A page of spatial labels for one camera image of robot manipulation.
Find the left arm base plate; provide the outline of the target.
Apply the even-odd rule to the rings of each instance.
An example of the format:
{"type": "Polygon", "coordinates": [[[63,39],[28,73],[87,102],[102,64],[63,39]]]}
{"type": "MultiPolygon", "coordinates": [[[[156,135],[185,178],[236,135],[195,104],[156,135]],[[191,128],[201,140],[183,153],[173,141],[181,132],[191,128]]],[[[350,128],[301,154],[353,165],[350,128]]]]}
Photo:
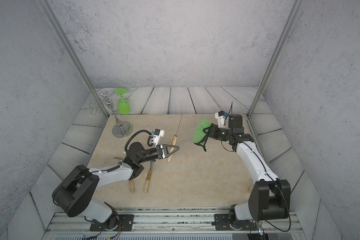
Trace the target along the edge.
{"type": "Polygon", "coordinates": [[[91,232],[130,232],[133,227],[134,215],[111,215],[104,223],[93,221],[90,226],[91,232]]]}

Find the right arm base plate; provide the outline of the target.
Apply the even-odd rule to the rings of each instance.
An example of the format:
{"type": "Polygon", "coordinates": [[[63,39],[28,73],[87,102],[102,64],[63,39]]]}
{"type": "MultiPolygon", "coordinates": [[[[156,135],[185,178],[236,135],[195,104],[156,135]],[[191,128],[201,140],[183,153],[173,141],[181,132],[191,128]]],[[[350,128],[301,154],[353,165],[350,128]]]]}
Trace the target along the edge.
{"type": "Polygon", "coordinates": [[[251,220],[237,220],[229,214],[215,214],[211,225],[216,231],[255,231],[257,225],[251,220]]]}

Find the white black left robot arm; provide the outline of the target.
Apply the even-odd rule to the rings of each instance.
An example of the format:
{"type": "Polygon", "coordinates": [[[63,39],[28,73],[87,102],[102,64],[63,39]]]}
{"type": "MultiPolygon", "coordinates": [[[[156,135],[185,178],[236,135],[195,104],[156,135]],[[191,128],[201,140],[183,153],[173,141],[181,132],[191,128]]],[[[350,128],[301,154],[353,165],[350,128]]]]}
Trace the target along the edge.
{"type": "Polygon", "coordinates": [[[143,171],[142,163],[166,159],[179,149],[166,144],[145,149],[141,143],[134,142],[125,149],[126,157],[116,166],[100,169],[76,166],[53,191],[52,200],[68,217],[84,216],[99,223],[113,220],[117,211],[94,200],[95,191],[109,184],[133,180],[143,171]]]}

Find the green fluffy rag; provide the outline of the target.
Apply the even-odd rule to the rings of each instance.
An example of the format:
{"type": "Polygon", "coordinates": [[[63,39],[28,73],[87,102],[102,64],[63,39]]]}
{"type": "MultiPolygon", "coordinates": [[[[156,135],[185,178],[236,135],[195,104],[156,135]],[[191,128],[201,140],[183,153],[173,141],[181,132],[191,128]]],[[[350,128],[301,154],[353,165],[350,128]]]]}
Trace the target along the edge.
{"type": "Polygon", "coordinates": [[[209,120],[202,119],[198,126],[196,127],[194,134],[193,134],[193,143],[204,146],[207,140],[207,134],[205,133],[204,129],[209,130],[213,123],[209,120]]]}

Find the sickle with wooden handle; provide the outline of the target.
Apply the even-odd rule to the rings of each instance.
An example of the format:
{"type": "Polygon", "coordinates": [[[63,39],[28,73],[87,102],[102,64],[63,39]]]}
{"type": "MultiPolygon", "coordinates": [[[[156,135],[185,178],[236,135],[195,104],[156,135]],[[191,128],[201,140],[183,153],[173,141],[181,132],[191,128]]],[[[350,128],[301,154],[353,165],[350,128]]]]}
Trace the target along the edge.
{"type": "MultiPolygon", "coordinates": [[[[177,143],[178,132],[179,132],[180,124],[181,124],[181,121],[182,121],[182,117],[183,117],[183,116],[181,116],[181,118],[180,118],[179,126],[178,126],[178,129],[177,129],[177,131],[176,131],[176,134],[173,136],[173,140],[172,140],[171,145],[174,145],[174,146],[175,146],[176,143],[177,143]]],[[[173,155],[172,155],[170,158],[167,158],[167,162],[168,162],[168,163],[171,163],[171,162],[172,162],[172,159],[173,159],[173,155]]]]}

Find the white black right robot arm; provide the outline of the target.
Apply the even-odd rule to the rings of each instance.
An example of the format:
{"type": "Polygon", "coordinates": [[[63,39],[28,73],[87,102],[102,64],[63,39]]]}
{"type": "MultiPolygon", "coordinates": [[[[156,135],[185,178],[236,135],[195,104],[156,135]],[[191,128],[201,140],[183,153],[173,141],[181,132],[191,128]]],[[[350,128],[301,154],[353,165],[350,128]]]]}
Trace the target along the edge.
{"type": "Polygon", "coordinates": [[[246,204],[232,205],[229,213],[231,225],[242,221],[269,221],[287,219],[290,214],[291,185],[281,180],[262,158],[257,145],[244,128],[220,128],[215,124],[203,129],[201,144],[208,139],[228,142],[245,163],[254,186],[246,204]]]}

